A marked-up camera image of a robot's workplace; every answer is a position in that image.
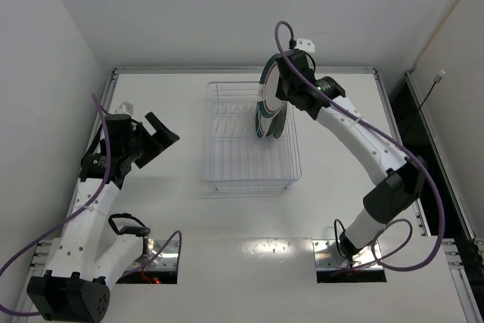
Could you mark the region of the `white plate with characters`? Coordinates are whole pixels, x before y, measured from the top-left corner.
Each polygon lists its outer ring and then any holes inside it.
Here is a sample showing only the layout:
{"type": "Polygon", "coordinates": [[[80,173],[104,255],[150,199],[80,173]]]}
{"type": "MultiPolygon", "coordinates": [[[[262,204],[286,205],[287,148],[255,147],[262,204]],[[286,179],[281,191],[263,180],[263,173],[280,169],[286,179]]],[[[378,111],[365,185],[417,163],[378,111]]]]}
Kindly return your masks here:
{"type": "Polygon", "coordinates": [[[275,124],[275,129],[273,131],[273,136],[275,138],[280,138],[284,132],[284,127],[287,119],[287,103],[284,103],[279,114],[278,120],[275,124]]]}

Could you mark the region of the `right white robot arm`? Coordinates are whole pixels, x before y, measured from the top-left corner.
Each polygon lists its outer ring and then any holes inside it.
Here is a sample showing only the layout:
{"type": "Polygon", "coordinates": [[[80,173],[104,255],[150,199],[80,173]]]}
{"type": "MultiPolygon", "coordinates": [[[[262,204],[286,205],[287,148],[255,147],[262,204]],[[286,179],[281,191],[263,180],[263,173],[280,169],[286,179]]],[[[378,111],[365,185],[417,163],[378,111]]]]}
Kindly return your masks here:
{"type": "Polygon", "coordinates": [[[280,73],[277,97],[332,132],[374,183],[374,189],[363,198],[362,211],[339,237],[338,254],[351,260],[413,204],[424,176],[403,152],[362,125],[360,113],[336,80],[315,78],[303,51],[279,54],[276,62],[280,73]]]}

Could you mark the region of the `green red rimmed plate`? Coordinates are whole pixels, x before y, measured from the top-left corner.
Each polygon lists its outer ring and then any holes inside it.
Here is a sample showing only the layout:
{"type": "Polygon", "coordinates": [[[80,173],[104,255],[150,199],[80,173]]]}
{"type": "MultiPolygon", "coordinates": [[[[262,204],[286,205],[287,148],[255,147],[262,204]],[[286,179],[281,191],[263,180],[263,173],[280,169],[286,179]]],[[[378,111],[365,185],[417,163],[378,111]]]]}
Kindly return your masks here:
{"type": "Polygon", "coordinates": [[[274,54],[264,66],[259,80],[257,106],[263,117],[270,119],[282,108],[283,101],[277,98],[276,92],[280,79],[277,59],[274,54]]]}
{"type": "Polygon", "coordinates": [[[266,118],[261,114],[259,107],[256,107],[256,136],[257,138],[267,138],[272,135],[275,122],[278,116],[266,118]]]}

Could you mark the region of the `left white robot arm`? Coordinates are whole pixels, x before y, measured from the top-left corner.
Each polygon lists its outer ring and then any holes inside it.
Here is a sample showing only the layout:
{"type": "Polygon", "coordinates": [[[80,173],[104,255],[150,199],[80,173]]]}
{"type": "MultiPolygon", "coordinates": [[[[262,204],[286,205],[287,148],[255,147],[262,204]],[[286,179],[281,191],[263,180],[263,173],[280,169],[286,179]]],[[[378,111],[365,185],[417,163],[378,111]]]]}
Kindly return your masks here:
{"type": "Polygon", "coordinates": [[[117,228],[111,213],[133,166],[143,168],[179,140],[153,114],[143,123],[128,111],[104,115],[92,144],[81,159],[76,199],[57,249],[41,276],[33,276],[27,295],[46,321],[100,322],[119,279],[161,258],[150,228],[142,222],[117,228]]]}

